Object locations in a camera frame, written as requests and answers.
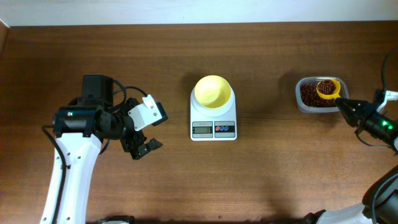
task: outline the coffee beans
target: coffee beans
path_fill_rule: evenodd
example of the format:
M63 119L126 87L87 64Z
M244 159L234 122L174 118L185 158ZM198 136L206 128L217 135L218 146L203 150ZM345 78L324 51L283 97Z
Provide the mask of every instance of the coffee beans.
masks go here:
M318 84L318 90L320 93L330 95L336 89L336 85L331 80L323 80Z
M334 107L333 105L334 100L325 100L318 96L316 85L310 85L310 84L302 85L300 87L300 95L303 103L307 106L321 107L321 108Z

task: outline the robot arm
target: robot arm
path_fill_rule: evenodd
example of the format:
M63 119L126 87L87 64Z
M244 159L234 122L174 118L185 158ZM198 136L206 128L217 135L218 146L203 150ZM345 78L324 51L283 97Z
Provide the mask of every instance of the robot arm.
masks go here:
M135 160L162 146L156 139L145 143L142 132L167 120L162 105L145 94L143 104L129 98L113 107L113 83L102 75L84 76L82 96L55 114L54 167L41 224L85 223L91 175L104 139L120 140Z

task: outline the wooden tabletop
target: wooden tabletop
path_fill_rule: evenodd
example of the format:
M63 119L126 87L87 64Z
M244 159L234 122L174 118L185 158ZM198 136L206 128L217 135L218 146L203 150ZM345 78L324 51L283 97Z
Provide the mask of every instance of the wooden tabletop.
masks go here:
M394 153L361 144L339 112L301 113L295 85L339 77L350 98L371 101L396 45L398 22L11 27L0 60L0 222L39 222L53 166L40 127L80 95L87 74L141 87L169 116L144 130L162 148L134 161L113 141L98 157L89 222L275 220L359 203ZM389 90L398 90L397 58ZM236 141L189 137L190 92L210 74L236 94ZM387 109L398 117L398 103Z

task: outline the plastic container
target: plastic container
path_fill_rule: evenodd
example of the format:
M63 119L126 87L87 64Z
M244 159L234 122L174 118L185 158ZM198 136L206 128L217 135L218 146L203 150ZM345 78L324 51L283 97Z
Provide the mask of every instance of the plastic container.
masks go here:
M303 78L296 85L297 107L298 107L298 109L301 112L303 112L303 113L330 113L330 112L339 111L336 106L332 107L332 108L316 108L316 107L307 106L301 100L300 87L302 85L305 85L305 84L316 85L316 84L318 84L318 82L320 82L322 80L325 80L325 79L335 79L335 80L339 81L340 84L341 84L340 96L342 98L347 98L347 99L349 98L346 83L343 82L341 79L339 79L337 77L308 77L308 78Z

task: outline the yellow bowl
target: yellow bowl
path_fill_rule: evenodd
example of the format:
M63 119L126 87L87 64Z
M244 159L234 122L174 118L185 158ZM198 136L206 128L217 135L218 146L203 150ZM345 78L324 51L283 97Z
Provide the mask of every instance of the yellow bowl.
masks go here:
M330 94L330 95L327 95L327 94L323 94L323 93L321 93L321 92L319 92L319 90L318 90L318 85L319 85L319 83L321 83L321 82L318 82L318 84L317 84L317 93L318 93L318 96L320 97L320 98L322 98L322 99L325 99L325 100L332 100L332 99L336 99L336 98L340 98L341 96L339 95L339 93L340 93L340 89L341 89L341 85L340 85L340 82L339 81L337 81L337 80L334 80L334 79L330 79L334 84L335 84L335 86L336 86L336 89L333 91L333 93L332 94Z
M195 98L202 106L216 109L225 105L231 97L231 86L217 75L203 77L195 86Z

